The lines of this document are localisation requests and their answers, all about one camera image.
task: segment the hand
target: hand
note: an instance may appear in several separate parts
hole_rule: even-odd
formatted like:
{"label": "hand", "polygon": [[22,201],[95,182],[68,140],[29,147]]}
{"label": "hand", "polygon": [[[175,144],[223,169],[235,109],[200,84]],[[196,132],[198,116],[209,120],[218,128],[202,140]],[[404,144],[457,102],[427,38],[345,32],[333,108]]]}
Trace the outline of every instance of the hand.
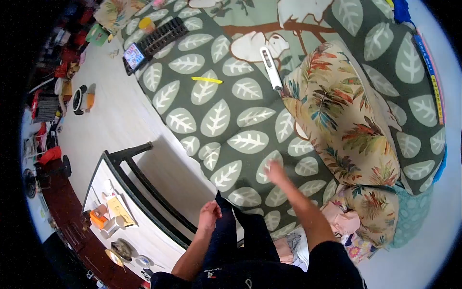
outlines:
{"label": "hand", "polygon": [[223,215],[221,214],[221,208],[218,206],[217,201],[213,200],[207,202],[201,208],[197,232],[200,234],[213,232],[213,230],[215,230],[215,221],[221,217],[223,217]]}
{"label": "hand", "polygon": [[265,167],[264,171],[273,184],[280,185],[289,179],[284,168],[276,160],[269,160],[267,166],[269,169]]}

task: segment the glasses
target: glasses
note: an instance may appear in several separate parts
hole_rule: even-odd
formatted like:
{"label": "glasses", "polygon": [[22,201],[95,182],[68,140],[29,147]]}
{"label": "glasses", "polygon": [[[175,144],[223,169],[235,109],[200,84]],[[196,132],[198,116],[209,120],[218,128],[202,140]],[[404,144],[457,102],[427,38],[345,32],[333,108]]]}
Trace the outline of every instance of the glasses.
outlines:
{"label": "glasses", "polygon": [[149,281],[151,279],[151,276],[149,276],[148,273],[144,272],[144,271],[141,271],[141,274],[143,274],[144,278],[146,279],[146,281]]}

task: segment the pink clothing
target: pink clothing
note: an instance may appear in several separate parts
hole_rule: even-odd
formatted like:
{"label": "pink clothing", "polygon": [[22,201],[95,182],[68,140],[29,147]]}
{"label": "pink clothing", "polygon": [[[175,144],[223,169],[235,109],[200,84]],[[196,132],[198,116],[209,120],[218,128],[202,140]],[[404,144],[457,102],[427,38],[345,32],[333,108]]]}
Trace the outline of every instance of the pink clothing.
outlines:
{"label": "pink clothing", "polygon": [[342,209],[336,206],[333,202],[329,202],[322,210],[327,221],[332,228],[332,232],[340,235],[351,235],[361,226],[358,213],[350,211],[343,213]]}
{"label": "pink clothing", "polygon": [[274,246],[279,255],[279,260],[281,263],[292,264],[293,263],[293,254],[292,250],[287,243],[287,238],[282,238],[277,241],[274,241]]}

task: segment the green box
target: green box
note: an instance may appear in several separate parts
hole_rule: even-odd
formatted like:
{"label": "green box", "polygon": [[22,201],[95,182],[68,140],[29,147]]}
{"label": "green box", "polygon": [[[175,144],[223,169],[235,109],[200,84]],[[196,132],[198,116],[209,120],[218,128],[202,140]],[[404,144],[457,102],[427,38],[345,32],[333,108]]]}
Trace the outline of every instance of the green box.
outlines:
{"label": "green box", "polygon": [[104,42],[106,42],[106,39],[108,39],[108,36],[109,34],[101,27],[101,25],[95,23],[85,37],[85,40],[97,46],[102,46]]}

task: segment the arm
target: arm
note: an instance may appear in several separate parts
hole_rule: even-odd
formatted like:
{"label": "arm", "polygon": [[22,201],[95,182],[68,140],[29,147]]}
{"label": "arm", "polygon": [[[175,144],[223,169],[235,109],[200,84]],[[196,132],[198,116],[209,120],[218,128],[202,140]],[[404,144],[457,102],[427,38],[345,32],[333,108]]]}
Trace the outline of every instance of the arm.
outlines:
{"label": "arm", "polygon": [[316,245],[324,241],[338,241],[319,208],[295,187],[287,177],[284,168],[277,161],[269,161],[269,170],[266,169],[266,175],[287,195],[290,205],[305,230],[310,252]]}
{"label": "arm", "polygon": [[186,252],[176,262],[172,275],[186,281],[196,278],[210,244],[215,221],[221,217],[221,209],[216,201],[208,202],[202,207],[196,235]]}

